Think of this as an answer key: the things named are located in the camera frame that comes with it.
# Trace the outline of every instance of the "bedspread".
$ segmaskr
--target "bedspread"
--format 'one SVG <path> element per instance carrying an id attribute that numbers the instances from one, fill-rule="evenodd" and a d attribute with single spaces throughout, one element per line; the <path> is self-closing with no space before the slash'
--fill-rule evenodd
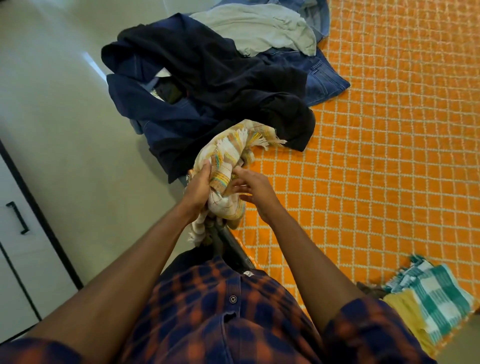
<path id="1" fill-rule="evenodd" d="M 480 1 L 330 8 L 319 46 L 351 88 L 312 108 L 305 152 L 258 150 L 252 168 L 352 280 L 385 282 L 416 253 L 480 298 Z M 302 304 L 253 206 L 233 234 Z"/>

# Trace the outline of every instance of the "person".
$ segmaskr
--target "person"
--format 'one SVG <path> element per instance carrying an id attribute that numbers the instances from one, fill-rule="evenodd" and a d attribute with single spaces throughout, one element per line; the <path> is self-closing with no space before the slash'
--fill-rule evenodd
<path id="1" fill-rule="evenodd" d="M 318 249 L 267 177 L 251 170 L 234 169 L 233 191 L 272 228 L 311 320 L 265 272 L 236 272 L 208 256 L 208 247 L 183 253 L 190 266 L 178 271 L 179 255 L 161 274 L 205 206 L 210 169 L 206 161 L 182 200 L 83 289 L 26 337 L 0 346 L 0 362 L 435 362 L 393 309 L 366 297 Z"/>

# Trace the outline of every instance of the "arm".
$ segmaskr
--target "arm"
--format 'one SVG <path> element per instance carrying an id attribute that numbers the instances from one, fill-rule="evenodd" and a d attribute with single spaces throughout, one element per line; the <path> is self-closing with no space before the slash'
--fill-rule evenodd
<path id="1" fill-rule="evenodd" d="M 140 315 L 183 229 L 207 201 L 210 164 L 180 203 L 28 336 L 59 341 L 89 361 L 109 362 Z"/>
<path id="2" fill-rule="evenodd" d="M 272 228 L 287 260 L 303 302 L 319 332 L 347 303 L 364 294 L 311 241 L 307 233 L 281 205 L 267 177 L 234 169 L 238 179 L 233 191 L 257 206 L 263 221 Z"/>

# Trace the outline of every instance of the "plaid shirt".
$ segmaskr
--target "plaid shirt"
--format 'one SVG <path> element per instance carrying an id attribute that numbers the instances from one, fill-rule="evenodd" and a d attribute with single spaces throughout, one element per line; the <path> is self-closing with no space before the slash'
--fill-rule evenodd
<path id="1" fill-rule="evenodd" d="M 322 339 L 293 296 L 260 270 L 239 274 L 216 257 L 158 283 L 118 359 L 131 363 L 434 363 L 387 304 L 344 306 Z M 79 363 L 66 346 L 26 338 L 2 363 Z"/>

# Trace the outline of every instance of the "person's left arm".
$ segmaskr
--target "person's left arm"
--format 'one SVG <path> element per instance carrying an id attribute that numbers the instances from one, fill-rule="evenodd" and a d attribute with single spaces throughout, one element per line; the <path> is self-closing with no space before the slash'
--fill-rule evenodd
<path id="1" fill-rule="evenodd" d="M 109 362 L 132 330 L 181 232 L 205 205 L 209 177 L 206 163 L 181 202 L 27 336 L 58 341 L 93 362 Z"/>

